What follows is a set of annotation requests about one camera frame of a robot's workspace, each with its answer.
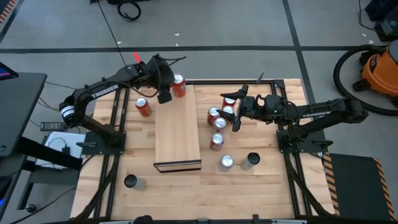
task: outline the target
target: soda can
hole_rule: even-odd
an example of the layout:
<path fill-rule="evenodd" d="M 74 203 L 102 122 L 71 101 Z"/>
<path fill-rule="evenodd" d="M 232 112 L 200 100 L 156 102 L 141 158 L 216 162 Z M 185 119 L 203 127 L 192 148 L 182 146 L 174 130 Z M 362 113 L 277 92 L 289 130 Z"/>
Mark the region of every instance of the soda can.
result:
<path fill-rule="evenodd" d="M 220 151 L 224 144 L 224 136 L 221 133 L 216 133 L 211 136 L 210 149 L 213 151 Z"/>
<path fill-rule="evenodd" d="M 229 98 L 225 98 L 223 99 L 223 105 L 221 106 L 221 108 L 224 108 L 224 106 L 232 106 L 232 108 L 235 106 L 236 100 L 232 100 Z"/>
<path fill-rule="evenodd" d="M 124 179 L 124 185 L 128 188 L 135 190 L 145 190 L 147 184 L 146 181 L 137 175 L 129 174 Z"/>
<path fill-rule="evenodd" d="M 224 106 L 223 111 L 226 113 L 233 114 L 234 113 L 234 108 L 232 106 Z"/>
<path fill-rule="evenodd" d="M 148 101 L 144 98 L 137 99 L 136 108 L 144 117 L 149 117 L 152 114 L 152 109 L 150 108 Z"/>
<path fill-rule="evenodd" d="M 231 155 L 223 155 L 221 156 L 220 163 L 218 164 L 218 168 L 222 172 L 228 171 L 232 166 L 234 166 L 234 157 Z"/>
<path fill-rule="evenodd" d="M 241 164 L 242 169 L 249 170 L 260 162 L 260 155 L 256 152 L 250 152 Z"/>
<path fill-rule="evenodd" d="M 213 125 L 213 122 L 216 118 L 220 117 L 219 112 L 217 112 L 218 108 L 217 107 L 212 107 L 209 109 L 209 112 L 207 113 L 207 123 L 209 125 Z"/>
<path fill-rule="evenodd" d="M 214 133 L 224 133 L 226 127 L 226 120 L 224 118 L 216 118 L 213 122 L 213 134 Z"/>
<path fill-rule="evenodd" d="M 174 75 L 174 82 L 172 84 L 172 88 L 174 91 L 174 95 L 176 97 L 183 97 L 185 96 L 185 79 L 182 75 Z"/>

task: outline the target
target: vacuum hose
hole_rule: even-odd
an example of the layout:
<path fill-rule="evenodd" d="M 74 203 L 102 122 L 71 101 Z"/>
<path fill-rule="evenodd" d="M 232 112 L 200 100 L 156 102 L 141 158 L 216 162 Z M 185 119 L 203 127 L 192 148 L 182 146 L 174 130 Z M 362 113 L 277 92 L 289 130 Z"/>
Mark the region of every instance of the vacuum hose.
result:
<path fill-rule="evenodd" d="M 333 81 L 335 82 L 337 90 L 343 95 L 343 96 L 353 96 L 351 93 L 347 91 L 347 89 L 343 86 L 340 80 L 340 70 L 341 67 L 343 66 L 344 62 L 350 58 L 352 55 L 355 53 L 361 52 L 361 51 L 369 51 L 374 54 L 383 54 L 386 49 L 384 47 L 378 47 L 375 45 L 361 45 L 359 47 L 356 47 L 355 49 L 347 51 L 338 61 L 335 66 L 335 69 L 333 71 Z M 363 102 L 362 100 L 358 99 L 360 102 L 362 102 L 363 108 L 365 108 L 368 111 L 382 114 L 382 115 L 387 115 L 387 116 L 398 116 L 398 110 L 388 110 L 384 108 L 380 108 L 377 106 L 370 105 L 369 103 Z"/>

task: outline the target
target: black can lid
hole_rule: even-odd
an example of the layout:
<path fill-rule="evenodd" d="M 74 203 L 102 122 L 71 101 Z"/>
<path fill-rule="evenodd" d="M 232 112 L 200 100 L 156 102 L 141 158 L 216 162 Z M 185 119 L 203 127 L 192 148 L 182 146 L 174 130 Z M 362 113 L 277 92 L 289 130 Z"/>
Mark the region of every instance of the black can lid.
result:
<path fill-rule="evenodd" d="M 260 155 L 258 153 L 256 153 L 256 152 L 250 152 L 249 155 L 248 155 L 248 161 L 251 164 L 256 165 L 256 164 L 258 164 L 260 162 Z"/>
<path fill-rule="evenodd" d="M 128 175 L 124 179 L 124 185 L 128 188 L 134 187 L 137 184 L 137 177 L 135 175 Z"/>

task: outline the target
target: wooden block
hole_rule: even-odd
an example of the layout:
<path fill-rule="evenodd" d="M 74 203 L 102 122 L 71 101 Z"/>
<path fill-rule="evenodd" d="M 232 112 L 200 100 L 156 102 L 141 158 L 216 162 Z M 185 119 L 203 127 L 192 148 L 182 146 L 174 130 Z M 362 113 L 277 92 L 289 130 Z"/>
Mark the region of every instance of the wooden block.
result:
<path fill-rule="evenodd" d="M 155 163 L 159 172 L 201 168 L 195 87 L 184 97 L 156 104 Z"/>

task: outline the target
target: wooden board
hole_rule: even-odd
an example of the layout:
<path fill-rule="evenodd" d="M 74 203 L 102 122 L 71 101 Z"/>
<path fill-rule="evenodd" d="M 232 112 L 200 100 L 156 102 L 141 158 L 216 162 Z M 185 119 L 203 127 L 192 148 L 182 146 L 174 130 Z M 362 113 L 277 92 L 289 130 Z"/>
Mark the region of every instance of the wooden board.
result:
<path fill-rule="evenodd" d="M 186 87 L 184 97 L 156 104 L 155 163 L 159 170 L 200 169 L 195 87 Z"/>
<path fill-rule="evenodd" d="M 306 104 L 299 79 L 287 79 L 285 85 L 289 100 L 297 105 Z M 220 93 L 231 93 L 239 88 L 241 85 L 195 86 L 202 169 L 168 174 L 160 174 L 152 165 L 155 161 L 155 116 L 140 116 L 134 106 L 138 96 L 131 93 L 127 110 L 126 150 L 119 163 L 113 220 L 134 219 L 145 214 L 158 220 L 250 219 L 252 214 L 259 214 L 260 218 L 294 217 L 285 164 L 277 148 L 276 125 L 242 118 L 239 132 L 226 132 L 225 144 L 220 152 L 208 148 L 211 135 L 206 123 L 208 108 L 221 106 Z M 249 86 L 250 95 L 270 93 L 269 85 Z M 109 122 L 113 98 L 113 95 L 106 95 L 97 101 L 95 119 Z M 259 153 L 261 162 L 252 170 L 245 171 L 239 165 L 249 152 Z M 216 168 L 223 154 L 233 155 L 236 161 L 236 166 L 228 173 L 221 173 Z M 95 193 L 102 157 L 95 156 L 80 172 L 72 217 L 83 210 Z M 309 154 L 302 154 L 301 158 L 308 188 L 326 210 L 333 212 L 321 160 Z M 148 188 L 143 192 L 125 188 L 123 180 L 128 174 L 144 178 Z M 300 211 L 304 214 L 299 190 L 297 197 Z M 101 210 L 104 211 L 105 207 L 103 203 Z"/>

